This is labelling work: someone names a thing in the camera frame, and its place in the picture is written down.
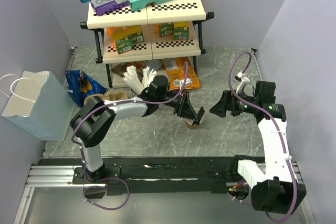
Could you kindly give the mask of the brown paper coffee cup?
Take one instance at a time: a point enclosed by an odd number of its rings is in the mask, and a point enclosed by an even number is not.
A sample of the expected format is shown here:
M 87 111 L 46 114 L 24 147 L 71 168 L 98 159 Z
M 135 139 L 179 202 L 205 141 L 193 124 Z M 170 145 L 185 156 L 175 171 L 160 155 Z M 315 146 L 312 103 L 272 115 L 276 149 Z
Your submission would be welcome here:
M 193 120 L 187 120 L 187 119 L 185 120 L 185 125 L 186 125 L 186 127 L 188 129 L 190 129 L 190 130 L 196 130 L 196 129 L 198 129 L 199 125 L 193 124 L 193 123 L 194 123 Z

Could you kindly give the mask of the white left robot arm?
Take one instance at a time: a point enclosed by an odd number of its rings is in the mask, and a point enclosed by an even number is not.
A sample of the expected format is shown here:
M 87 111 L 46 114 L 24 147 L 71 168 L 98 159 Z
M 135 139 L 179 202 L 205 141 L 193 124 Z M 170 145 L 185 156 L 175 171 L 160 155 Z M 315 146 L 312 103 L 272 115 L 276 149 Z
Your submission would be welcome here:
M 119 101 L 92 98 L 87 102 L 70 122 L 71 140 L 80 148 L 85 179 L 98 183 L 106 177 L 100 143 L 114 121 L 149 116 L 160 105 L 173 108 L 174 115 L 189 119 L 194 125 L 200 124 L 205 113 L 204 108 L 193 108 L 189 92 L 183 87 L 170 91 L 168 79 L 162 75 L 155 76 L 149 87 L 134 98 Z

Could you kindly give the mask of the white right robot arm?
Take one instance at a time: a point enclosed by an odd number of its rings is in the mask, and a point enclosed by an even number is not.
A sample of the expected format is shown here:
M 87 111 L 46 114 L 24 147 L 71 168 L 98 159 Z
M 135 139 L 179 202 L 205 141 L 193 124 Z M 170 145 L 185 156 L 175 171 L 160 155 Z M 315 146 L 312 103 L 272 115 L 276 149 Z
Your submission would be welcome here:
M 250 156 L 235 155 L 229 175 L 235 181 L 245 180 L 251 188 L 251 205 L 257 211 L 292 214 L 305 198 L 307 190 L 298 182 L 291 164 L 287 144 L 285 107 L 276 103 L 276 85 L 257 81 L 253 96 L 223 91 L 210 113 L 221 118 L 230 112 L 252 114 L 262 136 L 265 169 L 261 170 Z

